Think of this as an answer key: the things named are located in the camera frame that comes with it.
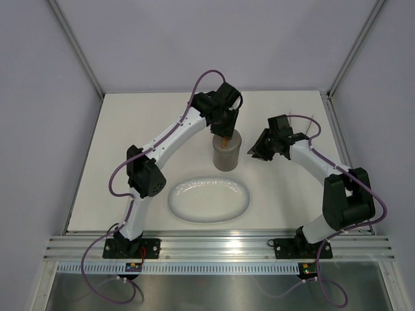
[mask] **cable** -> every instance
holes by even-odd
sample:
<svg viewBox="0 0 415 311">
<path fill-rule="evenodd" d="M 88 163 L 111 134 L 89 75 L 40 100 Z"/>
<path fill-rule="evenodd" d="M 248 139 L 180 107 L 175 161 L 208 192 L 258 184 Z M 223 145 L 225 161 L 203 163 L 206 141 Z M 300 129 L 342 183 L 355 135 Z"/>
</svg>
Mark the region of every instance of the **cable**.
<svg viewBox="0 0 415 311">
<path fill-rule="evenodd" d="M 113 183 L 113 180 L 114 180 L 114 177 L 117 175 L 117 173 L 125 166 L 125 165 L 127 165 L 127 164 L 129 164 L 129 163 L 131 163 L 132 161 L 134 161 L 134 160 L 136 160 L 136 159 L 138 159 L 139 157 L 142 157 L 143 155 L 145 155 L 145 154 L 147 154 L 147 153 L 149 153 L 150 151 L 152 151 L 154 148 L 156 148 L 157 146 L 159 146 L 162 142 L 164 142 L 171 134 L 173 134 L 174 133 L 174 131 L 180 126 L 180 124 L 183 122 L 183 120 L 186 118 L 186 115 L 187 115 L 187 113 L 189 112 L 189 110 L 190 110 L 190 107 L 191 107 L 191 104 L 192 104 L 192 101 L 193 101 L 193 98 L 195 97 L 195 93 L 196 93 L 196 89 L 197 89 L 197 87 L 198 87 L 198 85 L 199 85 L 199 83 L 200 83 L 200 81 L 203 79 L 203 77 L 205 77 L 207 74 L 209 74 L 209 73 L 217 73 L 218 75 L 220 75 L 220 77 L 222 78 L 222 80 L 223 80 L 223 82 L 225 82 L 225 77 L 224 77 L 224 75 L 220 72 L 220 71 L 218 71 L 218 70 L 215 70 L 215 69 L 210 69 L 210 70 L 208 70 L 208 71 L 205 71 L 204 73 L 202 73 L 200 76 L 199 76 L 199 78 L 197 79 L 197 81 L 196 81 L 196 83 L 195 83 L 195 85 L 193 86 L 193 90 L 192 90 L 192 93 L 191 93 L 191 96 L 190 96 L 190 99 L 189 99 L 189 102 L 187 103 L 187 105 L 186 105 L 186 109 L 185 109 L 185 111 L 184 111 L 184 113 L 183 113 L 183 115 L 181 116 L 181 118 L 180 118 L 180 120 L 179 120 L 179 122 L 178 123 L 176 123 L 176 125 L 174 125 L 173 126 L 173 128 L 166 134 L 166 135 L 164 135 L 159 141 L 157 141 L 155 144 L 154 144 L 154 146 L 152 147 L 152 148 L 149 148 L 149 149 L 147 149 L 147 150 L 144 150 L 144 151 L 142 151 L 140 154 L 138 154 L 138 155 L 135 155 L 134 157 L 131 157 L 130 159 L 127 159 L 126 161 L 124 161 L 124 162 L 122 162 L 114 171 L 113 171 L 113 173 L 111 174 L 111 176 L 110 176 L 110 180 L 108 181 L 108 190 L 110 191 L 110 193 L 113 195 L 113 196 L 115 196 L 115 197 L 117 197 L 117 198 L 122 198 L 122 197 L 126 197 L 126 196 L 128 196 L 128 197 L 130 197 L 131 198 L 131 202 L 130 202 L 130 205 L 128 206 L 128 210 L 127 210 L 127 214 L 126 214 L 126 217 L 125 217 L 125 219 L 124 219 L 124 222 L 119 226 L 119 227 L 116 227 L 113 231 L 110 231 L 110 232 L 107 232 L 105 235 L 102 235 L 102 236 L 100 236 L 99 238 L 97 238 L 96 240 L 94 240 L 92 243 L 91 243 L 91 245 L 89 245 L 87 248 L 86 248 L 86 250 L 85 250 L 85 253 L 83 254 L 83 256 L 82 256 L 82 259 L 81 259 L 81 261 L 80 261 L 80 271 L 81 271 L 81 274 L 82 274 L 82 277 L 84 278 L 84 280 L 85 280 L 85 283 L 86 283 L 86 285 L 87 285 L 87 287 L 94 293 L 94 294 L 96 294 L 97 296 L 99 296 L 100 298 L 102 298 L 102 299 L 104 299 L 105 301 L 108 301 L 108 302 L 110 302 L 110 303 L 114 303 L 114 304 L 116 304 L 116 305 L 126 305 L 126 304 L 128 304 L 128 303 L 130 303 L 131 301 L 133 301 L 134 300 L 134 297 L 136 296 L 136 287 L 134 286 L 135 285 L 135 283 L 134 282 L 132 282 L 132 281 L 130 281 L 130 280 L 126 280 L 129 284 L 131 284 L 132 286 L 133 286 L 133 288 L 134 288 L 134 292 L 133 292 L 133 295 L 132 295 L 132 297 L 131 298 L 129 298 L 128 300 L 126 300 L 126 301 L 117 301 L 117 300 L 113 300 L 113 299 L 110 299 L 110 298 L 108 298 L 108 297 L 106 297 L 106 296 L 104 296 L 104 295 L 102 295 L 102 294 L 100 294 L 98 291 L 96 291 L 96 289 L 94 289 L 94 287 L 91 285 L 91 283 L 89 282 L 89 280 L 88 280 L 88 277 L 86 276 L 86 273 L 85 273 L 85 267 L 84 267 L 84 264 L 85 264 L 85 258 L 86 258 L 86 255 L 88 254 L 88 252 L 91 250 L 91 248 L 96 244 L 96 243 L 98 243 L 100 240 L 102 240 L 103 238 L 106 238 L 106 237 L 108 237 L 108 236 L 111 236 L 111 235 L 113 235 L 114 233 L 116 233 L 116 232 L 118 232 L 118 231 L 120 231 L 126 224 L 127 224 L 127 222 L 128 222 L 128 220 L 130 219 L 130 215 L 131 215 L 131 211 L 132 211 L 132 207 L 133 207 L 133 204 L 134 204 L 134 195 L 133 194 L 131 194 L 131 193 L 129 193 L 129 192 L 125 192 L 125 193 L 116 193 L 114 190 L 113 190 L 113 188 L 112 188 L 112 183 Z"/>
<path fill-rule="evenodd" d="M 112 277 L 112 278 L 110 278 L 110 279 L 106 279 L 106 280 L 103 280 L 102 282 L 100 282 L 98 285 L 96 285 L 95 287 L 96 288 L 100 288 L 102 285 L 104 285 L 104 284 L 106 284 L 106 283 L 109 283 L 109 282 L 112 282 L 112 281 L 123 281 L 122 279 L 120 279 L 120 278 L 118 278 L 118 277 Z M 140 293 L 140 296 L 141 296 L 141 300 L 142 301 L 144 301 L 144 293 L 141 291 L 141 288 L 140 287 L 138 287 L 138 285 L 136 284 L 136 283 L 134 283 L 134 287 L 138 290 L 138 292 Z M 65 292 L 66 292 L 66 290 L 65 289 L 63 289 L 63 291 L 64 291 L 64 297 L 66 298 L 66 300 L 68 300 L 69 302 L 71 302 L 71 303 L 77 303 L 77 302 L 79 302 L 79 301 L 81 301 L 81 300 L 83 300 L 83 299 L 85 299 L 90 293 L 91 293 L 91 291 L 88 291 L 88 292 L 86 292 L 85 294 L 83 294 L 83 295 L 81 295 L 80 297 L 78 297 L 78 298 L 74 298 L 74 299 L 71 299 L 71 298 L 69 298 L 68 296 L 66 296 L 65 295 Z"/>
<path fill-rule="evenodd" d="M 262 294 L 264 294 L 264 295 L 266 295 L 267 297 L 269 297 L 269 298 L 273 298 L 273 299 L 281 299 L 281 298 L 283 298 L 283 297 L 285 297 L 286 295 L 288 295 L 289 293 L 291 293 L 293 290 L 295 290 L 297 287 L 299 287 L 300 285 L 302 285 L 302 284 L 305 284 L 305 283 L 307 283 L 307 282 L 311 282 L 311 281 L 316 281 L 314 278 L 313 279 L 307 279 L 307 280 L 304 280 L 304 281 L 300 281 L 300 282 L 297 282 L 296 284 L 294 284 L 294 285 L 292 285 L 287 291 L 285 291 L 283 294 L 281 294 L 281 295 L 272 295 L 272 294 L 270 294 L 270 293 L 268 293 L 268 292 L 266 292 L 263 288 L 262 288 L 262 286 L 260 285 L 260 283 L 258 282 L 258 280 L 256 279 L 256 278 L 254 278 L 254 280 L 255 280 L 255 283 L 257 284 L 257 287 L 260 289 L 260 291 L 262 292 Z"/>
<path fill-rule="evenodd" d="M 238 107 L 236 108 L 236 110 L 239 110 L 239 109 L 242 107 L 242 104 L 243 104 L 243 102 L 244 102 L 244 99 L 243 99 L 243 97 L 242 97 L 242 94 L 240 94 L 240 95 L 239 95 L 239 99 L 240 99 L 240 101 L 239 101 L 239 105 L 238 105 Z"/>
<path fill-rule="evenodd" d="M 293 290 L 295 290 L 297 287 L 299 287 L 302 284 L 305 284 L 307 282 L 316 282 L 318 280 L 318 277 L 313 277 L 311 279 L 305 279 L 302 280 L 301 282 L 297 282 L 296 284 L 292 285 L 286 292 L 282 293 L 281 295 L 272 295 L 268 292 L 266 292 L 261 285 L 258 283 L 258 280 L 255 278 L 255 283 L 257 285 L 257 287 L 259 288 L 259 290 L 262 292 L 262 294 L 264 294 L 265 296 L 269 297 L 269 298 L 273 298 L 273 299 L 281 299 L 284 298 L 286 295 L 288 295 L 289 293 L 291 293 Z M 341 285 L 339 285 L 339 283 L 332 281 L 330 279 L 326 279 L 326 278 L 322 278 L 323 282 L 327 282 L 327 283 L 331 283 L 332 285 L 336 286 L 339 290 L 342 291 L 343 294 L 346 294 L 346 292 L 344 291 L 344 289 L 341 287 Z"/>
<path fill-rule="evenodd" d="M 355 225 L 351 225 L 351 226 L 349 226 L 349 227 L 345 227 L 344 229 L 343 229 L 343 231 L 347 231 L 347 230 L 352 230 L 352 229 L 356 229 L 356 228 L 359 228 L 359 227 L 361 227 L 362 225 L 374 225 L 374 224 L 378 224 L 379 222 L 381 222 L 382 220 L 384 220 L 385 219 L 385 217 L 387 216 L 387 214 L 388 214 L 388 209 L 387 209 L 387 207 L 386 207 L 386 204 L 385 204 L 385 202 L 371 189 L 371 188 L 369 188 L 368 186 L 366 186 L 363 182 L 361 182 L 360 180 L 358 180 L 355 176 L 353 176 L 353 175 L 351 175 L 348 171 L 346 171 L 346 170 L 344 170 L 343 168 L 341 168 L 341 167 L 338 167 L 334 162 L 332 162 L 332 160 L 330 160 L 330 159 L 328 159 L 327 157 L 325 157 L 324 155 L 322 155 L 320 152 L 318 152 L 313 146 L 312 146 L 312 144 L 311 144 L 311 142 L 312 142 L 312 140 L 314 139 L 314 138 L 316 138 L 316 137 L 318 137 L 320 134 L 321 134 L 321 132 L 322 132 L 322 127 L 321 127 L 321 125 L 320 125 L 320 123 L 318 123 L 316 120 L 314 120 L 313 118 L 310 118 L 310 117 L 307 117 L 307 116 L 305 116 L 305 115 L 288 115 L 288 118 L 301 118 L 301 119 L 307 119 L 307 120 L 309 120 L 309 121 L 311 121 L 311 122 L 313 122 L 315 125 L 317 125 L 317 128 L 318 128 L 318 132 L 317 132 L 317 134 L 314 134 L 313 136 L 311 136 L 310 137 L 310 139 L 309 139 L 309 148 L 310 148 L 310 150 L 316 155 L 316 156 L 318 156 L 320 159 L 322 159 L 322 160 L 324 160 L 326 163 L 328 163 L 328 164 L 330 164 L 333 168 L 335 168 L 335 169 L 337 169 L 338 171 L 340 171 L 340 172 L 342 172 L 344 175 L 346 175 L 347 177 L 349 177 L 351 180 L 353 180 L 354 182 L 356 182 L 360 187 L 362 187 L 367 193 L 369 193 L 371 196 L 373 196 L 378 202 L 379 202 L 379 204 L 381 205 L 381 207 L 382 207 L 382 210 L 383 210 L 383 212 L 382 212 L 382 215 L 378 218 L 378 219 L 376 219 L 376 220 L 372 220 L 372 221 L 369 221 L 369 222 L 366 222 L 366 223 L 364 223 L 364 224 L 355 224 Z M 324 297 L 326 298 L 326 300 L 332 305 L 332 306 L 335 306 L 336 308 L 346 308 L 347 307 L 347 305 L 348 305 L 348 303 L 349 303 L 349 297 L 348 297 L 348 295 L 347 295 L 347 293 L 346 293 L 346 291 L 345 291 L 345 289 L 343 289 L 343 287 L 341 287 L 341 285 L 339 285 L 339 283 L 337 283 L 337 282 L 335 282 L 335 281 L 332 281 L 332 280 L 330 280 L 330 279 L 325 279 L 325 278 L 322 278 L 322 276 L 321 276 L 321 269 L 320 269 L 320 255 L 321 255 L 321 252 L 322 252 L 322 249 L 323 249 L 323 247 L 324 247 L 324 244 L 326 244 L 326 242 L 328 241 L 328 240 L 330 240 L 330 239 L 332 239 L 332 238 L 334 238 L 335 236 L 338 236 L 338 235 L 341 235 L 342 234 L 342 232 L 343 231 L 338 231 L 338 232 L 336 232 L 336 233 L 333 233 L 332 235 L 330 235 L 330 236 L 328 236 L 324 241 L 322 241 L 322 243 L 320 244 L 320 247 L 318 248 L 318 251 L 317 251 L 317 256 L 316 256 L 316 265 L 317 265 L 317 278 L 318 278 L 318 282 L 320 283 L 320 287 L 321 287 L 321 289 L 322 289 L 322 292 L 323 292 L 323 294 L 324 294 Z M 344 295 L 344 303 L 343 304 L 338 304 L 338 303 L 335 303 L 334 301 L 332 301 L 330 298 L 329 298 L 329 296 L 328 296 L 328 294 L 327 294 L 327 292 L 326 292 L 326 290 L 324 289 L 324 287 L 323 287 L 323 281 L 327 281 L 327 282 L 330 282 L 330 283 L 332 283 L 332 284 L 334 284 L 335 286 L 337 286 L 341 291 L 342 291 L 342 293 L 343 293 L 343 295 Z"/>
<path fill-rule="evenodd" d="M 118 222 L 116 222 L 115 224 L 113 224 L 108 230 L 107 230 L 107 234 L 111 231 L 112 228 L 114 228 L 115 226 L 119 225 Z"/>
<path fill-rule="evenodd" d="M 140 255 L 141 255 L 141 268 L 143 268 L 144 258 L 147 255 L 147 251 L 144 247 L 140 248 Z"/>
</svg>

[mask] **white table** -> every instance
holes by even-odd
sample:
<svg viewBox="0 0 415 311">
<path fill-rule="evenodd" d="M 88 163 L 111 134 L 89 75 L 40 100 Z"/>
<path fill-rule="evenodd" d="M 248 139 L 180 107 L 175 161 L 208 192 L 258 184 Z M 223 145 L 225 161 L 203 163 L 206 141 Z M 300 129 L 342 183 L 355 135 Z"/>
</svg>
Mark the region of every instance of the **white table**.
<svg viewBox="0 0 415 311">
<path fill-rule="evenodd" d="M 292 229 L 321 214 L 323 188 L 304 168 L 279 155 L 272 162 L 263 162 L 246 154 L 268 126 L 268 118 L 291 112 L 314 115 L 323 129 L 314 145 L 339 161 L 319 92 L 251 91 L 243 92 L 243 96 L 236 126 L 243 139 L 238 167 L 232 172 L 219 172 L 212 162 L 209 129 L 196 134 L 165 165 L 167 184 L 153 198 L 146 230 Z M 130 145 L 139 148 L 157 136 L 182 113 L 188 100 L 189 93 L 105 96 L 69 231 L 106 231 L 122 220 L 127 199 L 114 198 L 108 192 L 110 174 L 126 159 Z M 309 122 L 302 119 L 293 119 L 291 124 L 294 132 L 305 132 L 309 127 Z M 309 135 L 315 132 L 313 124 Z M 167 206 L 167 195 L 179 181 L 195 176 L 228 176 L 243 181 L 251 195 L 248 210 L 236 220 L 220 224 L 192 224 L 176 218 Z M 117 192 L 128 192 L 126 169 L 120 171 L 113 185 Z"/>
</svg>

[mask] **black mounting bracket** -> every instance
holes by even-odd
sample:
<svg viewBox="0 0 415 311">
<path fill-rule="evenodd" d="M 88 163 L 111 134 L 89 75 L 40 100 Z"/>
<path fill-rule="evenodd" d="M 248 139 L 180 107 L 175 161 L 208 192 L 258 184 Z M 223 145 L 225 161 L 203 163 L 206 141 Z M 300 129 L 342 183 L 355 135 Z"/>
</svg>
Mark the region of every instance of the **black mounting bracket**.
<svg viewBox="0 0 415 311">
<path fill-rule="evenodd" d="M 127 159 L 137 156 L 143 151 L 132 145 L 127 150 Z M 158 168 L 155 159 L 149 159 L 146 155 L 127 164 L 128 184 L 140 193 L 140 198 L 153 197 L 163 190 L 166 179 Z"/>
<path fill-rule="evenodd" d="M 137 251 L 130 255 L 114 238 L 107 238 L 102 257 L 105 259 L 141 259 L 140 249 L 144 248 L 146 251 L 145 259 L 158 259 L 160 243 L 159 238 L 141 238 Z"/>
<path fill-rule="evenodd" d="M 316 259 L 320 243 L 308 244 L 307 250 L 300 251 L 294 238 L 275 238 L 268 240 L 268 246 L 274 248 L 276 259 Z M 321 254 L 321 259 L 332 259 L 330 243 L 326 242 Z"/>
</svg>

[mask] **oval plate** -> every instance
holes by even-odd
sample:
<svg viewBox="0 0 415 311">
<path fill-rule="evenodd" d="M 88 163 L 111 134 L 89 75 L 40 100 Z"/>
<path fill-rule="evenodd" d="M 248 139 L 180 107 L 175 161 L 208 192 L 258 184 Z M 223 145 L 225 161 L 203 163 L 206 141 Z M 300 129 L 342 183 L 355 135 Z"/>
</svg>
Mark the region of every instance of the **oval plate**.
<svg viewBox="0 0 415 311">
<path fill-rule="evenodd" d="M 167 201 L 173 215 L 186 222 L 214 224 L 244 214 L 250 194 L 243 183 L 234 179 L 197 177 L 175 185 Z"/>
</svg>

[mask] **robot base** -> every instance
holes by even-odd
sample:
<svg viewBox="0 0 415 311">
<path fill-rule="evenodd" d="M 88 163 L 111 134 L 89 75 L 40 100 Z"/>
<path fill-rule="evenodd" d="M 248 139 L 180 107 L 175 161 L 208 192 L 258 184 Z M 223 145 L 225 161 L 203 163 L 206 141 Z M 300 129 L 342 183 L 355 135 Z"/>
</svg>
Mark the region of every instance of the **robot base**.
<svg viewBox="0 0 415 311">
<path fill-rule="evenodd" d="M 141 259 L 140 249 L 145 248 L 145 259 L 158 259 L 160 242 L 161 240 L 158 238 L 142 238 L 137 251 L 129 255 L 114 238 L 108 238 L 105 241 L 102 257 L 105 259 Z"/>
<path fill-rule="evenodd" d="M 300 251 L 294 238 L 275 238 L 268 240 L 268 246 L 274 248 L 276 259 L 316 259 L 320 243 L 308 244 L 307 250 Z M 326 243 L 322 249 L 320 258 L 333 258 L 330 243 Z"/>
</svg>

